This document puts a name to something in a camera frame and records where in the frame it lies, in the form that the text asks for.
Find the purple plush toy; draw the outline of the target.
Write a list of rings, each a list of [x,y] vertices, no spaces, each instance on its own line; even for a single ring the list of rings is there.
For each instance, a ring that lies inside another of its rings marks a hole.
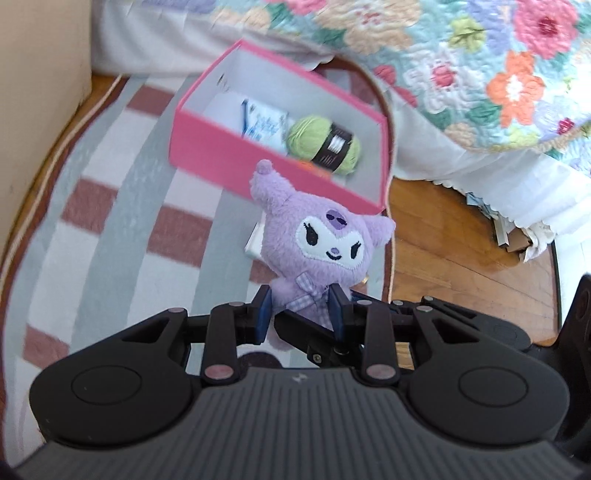
[[[366,277],[375,250],[392,240],[396,223],[298,191],[266,159],[256,164],[250,193],[266,215],[262,257],[276,273],[273,312],[290,310],[332,330],[329,287],[338,284],[349,295]]]

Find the striped oval rug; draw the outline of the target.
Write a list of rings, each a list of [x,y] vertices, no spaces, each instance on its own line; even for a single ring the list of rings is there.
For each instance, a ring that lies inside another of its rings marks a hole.
[[[57,360],[169,307],[249,301],[273,274],[245,251],[259,209],[172,167],[188,76],[121,78],[49,161],[1,274],[4,459],[42,437],[29,389]]]

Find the orange object in box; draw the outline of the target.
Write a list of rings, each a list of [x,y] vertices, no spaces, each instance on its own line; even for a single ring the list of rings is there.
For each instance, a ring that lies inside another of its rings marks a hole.
[[[327,180],[332,179],[332,174],[331,174],[331,172],[329,172],[329,170],[324,169],[322,167],[318,167],[318,165],[315,165],[314,163],[303,161],[303,160],[297,160],[297,165],[301,169],[304,169],[304,171],[307,171],[308,173],[315,174],[318,177],[321,177],[322,179],[327,179]]]

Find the papers under bed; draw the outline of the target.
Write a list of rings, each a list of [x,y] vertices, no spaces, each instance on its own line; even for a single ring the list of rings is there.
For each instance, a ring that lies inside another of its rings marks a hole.
[[[469,206],[477,207],[486,218],[493,222],[495,239],[499,247],[504,248],[508,253],[522,253],[532,245],[530,237],[522,229],[495,211],[482,198],[472,192],[466,193],[465,196]]]

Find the green yarn ball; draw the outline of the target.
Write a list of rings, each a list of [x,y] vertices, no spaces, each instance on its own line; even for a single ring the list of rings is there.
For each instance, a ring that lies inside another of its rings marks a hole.
[[[346,128],[328,118],[310,115],[290,127],[287,151],[297,160],[333,174],[349,175],[361,158],[362,146],[359,138]]]

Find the white blue tissue packet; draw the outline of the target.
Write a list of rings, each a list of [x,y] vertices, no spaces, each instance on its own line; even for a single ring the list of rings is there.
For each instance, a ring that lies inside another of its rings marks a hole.
[[[288,114],[262,102],[242,101],[242,136],[277,152],[286,152]]]

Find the white bed skirt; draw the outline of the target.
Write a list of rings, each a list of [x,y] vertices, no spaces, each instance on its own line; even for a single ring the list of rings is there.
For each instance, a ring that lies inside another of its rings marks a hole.
[[[120,75],[197,73],[200,78],[233,44],[245,40],[321,75],[383,113],[392,143],[389,174],[472,192],[532,233],[539,245],[559,235],[589,234],[590,170],[582,173],[531,147],[469,150],[346,55],[283,34],[165,12],[163,2],[93,2],[93,67]]]

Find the pink cardboard box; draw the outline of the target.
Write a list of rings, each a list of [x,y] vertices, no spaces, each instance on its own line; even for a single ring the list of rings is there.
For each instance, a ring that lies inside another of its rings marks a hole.
[[[242,101],[287,112],[291,120],[318,115],[359,138],[352,174],[322,179],[286,156],[242,136]],[[298,190],[338,202],[360,214],[387,203],[391,134],[386,116],[317,73],[240,40],[218,57],[179,101],[169,142],[171,165],[243,197],[256,163],[267,159]]]

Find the floral quilted bedspread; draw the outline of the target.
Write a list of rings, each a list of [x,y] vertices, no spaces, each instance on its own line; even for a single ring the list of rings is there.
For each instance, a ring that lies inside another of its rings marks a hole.
[[[586,1],[165,1],[162,9],[346,55],[469,150],[531,147],[590,170]]]

